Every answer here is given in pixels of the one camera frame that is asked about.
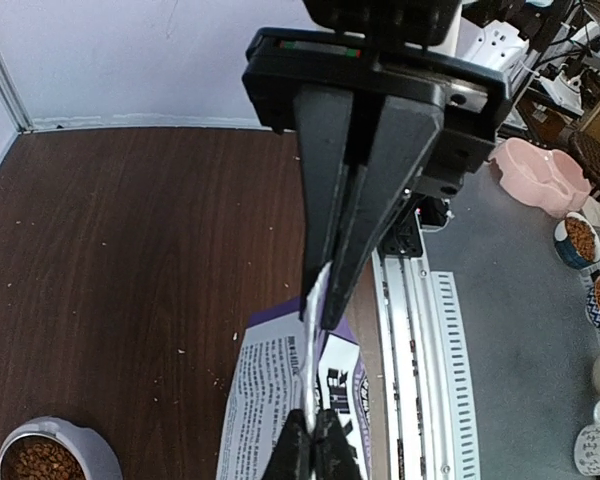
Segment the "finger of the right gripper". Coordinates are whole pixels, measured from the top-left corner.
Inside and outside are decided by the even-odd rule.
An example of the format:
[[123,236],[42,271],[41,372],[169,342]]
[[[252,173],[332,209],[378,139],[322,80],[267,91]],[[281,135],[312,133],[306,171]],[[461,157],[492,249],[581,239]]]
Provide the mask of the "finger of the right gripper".
[[331,264],[321,326],[334,329],[344,313],[365,262],[410,179],[431,153],[442,130],[442,108],[387,96],[367,161],[356,173],[352,196]]

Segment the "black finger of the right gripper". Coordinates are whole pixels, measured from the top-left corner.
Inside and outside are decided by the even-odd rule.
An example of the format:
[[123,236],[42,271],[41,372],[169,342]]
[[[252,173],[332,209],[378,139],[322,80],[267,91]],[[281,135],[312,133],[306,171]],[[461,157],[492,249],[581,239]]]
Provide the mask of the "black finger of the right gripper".
[[353,106],[352,92],[319,85],[301,87],[293,100],[305,208],[304,295],[337,256]]

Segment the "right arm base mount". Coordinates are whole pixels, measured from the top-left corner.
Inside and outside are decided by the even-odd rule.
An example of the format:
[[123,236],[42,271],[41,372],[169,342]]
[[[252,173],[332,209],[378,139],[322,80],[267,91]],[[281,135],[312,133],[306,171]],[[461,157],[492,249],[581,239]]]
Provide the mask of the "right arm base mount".
[[406,201],[381,240],[378,246],[380,257],[422,257],[424,247],[421,234],[444,229],[452,218],[448,199],[416,195]]

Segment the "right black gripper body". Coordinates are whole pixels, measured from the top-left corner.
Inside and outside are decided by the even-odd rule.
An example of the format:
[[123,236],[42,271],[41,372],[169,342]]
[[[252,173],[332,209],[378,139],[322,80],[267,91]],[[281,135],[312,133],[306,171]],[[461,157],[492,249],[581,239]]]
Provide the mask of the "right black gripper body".
[[324,31],[259,29],[246,50],[242,82],[260,124],[293,130],[293,99],[309,84],[426,102],[442,100],[444,128],[411,189],[453,197],[495,146],[511,109],[506,76],[419,47],[374,51],[361,37]]

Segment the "left aluminium frame post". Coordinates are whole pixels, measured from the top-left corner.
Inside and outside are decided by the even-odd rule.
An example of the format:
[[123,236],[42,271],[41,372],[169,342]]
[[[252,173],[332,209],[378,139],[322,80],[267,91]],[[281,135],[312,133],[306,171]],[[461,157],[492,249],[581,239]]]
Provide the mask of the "left aluminium frame post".
[[0,99],[18,133],[31,133],[34,125],[0,51]]

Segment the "front aluminium rail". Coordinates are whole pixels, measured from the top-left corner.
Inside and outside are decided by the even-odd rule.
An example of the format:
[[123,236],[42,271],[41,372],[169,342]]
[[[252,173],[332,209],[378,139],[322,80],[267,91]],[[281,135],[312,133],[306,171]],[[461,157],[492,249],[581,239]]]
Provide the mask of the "front aluminium rail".
[[389,476],[478,479],[478,428],[452,273],[420,258],[372,254]]

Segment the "purple puppy food bag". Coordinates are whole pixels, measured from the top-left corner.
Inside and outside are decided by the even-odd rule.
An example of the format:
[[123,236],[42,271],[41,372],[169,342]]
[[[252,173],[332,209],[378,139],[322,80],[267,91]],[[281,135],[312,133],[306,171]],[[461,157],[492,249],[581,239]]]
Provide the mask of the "purple puppy food bag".
[[216,476],[260,479],[285,420],[295,409],[334,411],[358,478],[371,475],[369,384],[346,319],[320,325],[331,267],[306,299],[255,314],[248,322],[227,400]]

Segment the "grey double pet feeder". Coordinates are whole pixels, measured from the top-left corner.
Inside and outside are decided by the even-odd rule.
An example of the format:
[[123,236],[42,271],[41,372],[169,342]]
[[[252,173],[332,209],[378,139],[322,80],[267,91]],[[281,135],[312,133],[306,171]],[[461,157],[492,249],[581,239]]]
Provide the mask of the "grey double pet feeder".
[[0,479],[116,479],[114,450],[95,430],[51,416],[14,429],[0,448]]

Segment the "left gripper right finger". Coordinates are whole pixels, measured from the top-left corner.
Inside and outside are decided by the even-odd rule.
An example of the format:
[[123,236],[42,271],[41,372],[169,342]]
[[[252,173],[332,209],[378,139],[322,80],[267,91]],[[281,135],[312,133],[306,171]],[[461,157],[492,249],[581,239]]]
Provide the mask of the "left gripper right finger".
[[320,410],[313,438],[313,467],[318,480],[361,480],[344,429],[333,410]]

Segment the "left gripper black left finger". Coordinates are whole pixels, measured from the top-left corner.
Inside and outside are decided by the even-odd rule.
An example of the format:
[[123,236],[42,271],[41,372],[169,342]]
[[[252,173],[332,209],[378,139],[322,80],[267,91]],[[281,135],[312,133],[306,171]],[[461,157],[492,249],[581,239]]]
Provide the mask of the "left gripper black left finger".
[[262,480],[307,480],[311,474],[312,439],[304,412],[289,412]]

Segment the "blue kibble bowl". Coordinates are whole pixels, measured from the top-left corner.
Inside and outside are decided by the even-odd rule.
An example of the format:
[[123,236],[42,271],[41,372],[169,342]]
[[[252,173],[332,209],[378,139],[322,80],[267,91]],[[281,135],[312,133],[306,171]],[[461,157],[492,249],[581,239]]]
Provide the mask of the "blue kibble bowl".
[[577,212],[567,213],[556,225],[553,244],[569,268],[582,270],[600,261],[600,238],[592,224]]

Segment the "pink double pet feeder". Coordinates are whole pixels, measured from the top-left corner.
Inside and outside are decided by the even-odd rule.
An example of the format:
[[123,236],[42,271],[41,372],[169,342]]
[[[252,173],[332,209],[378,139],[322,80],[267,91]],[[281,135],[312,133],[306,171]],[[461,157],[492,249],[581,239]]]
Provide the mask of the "pink double pet feeder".
[[589,198],[591,184],[583,169],[562,150],[510,138],[491,152],[489,161],[499,170],[499,183],[506,193],[554,218],[580,210]]

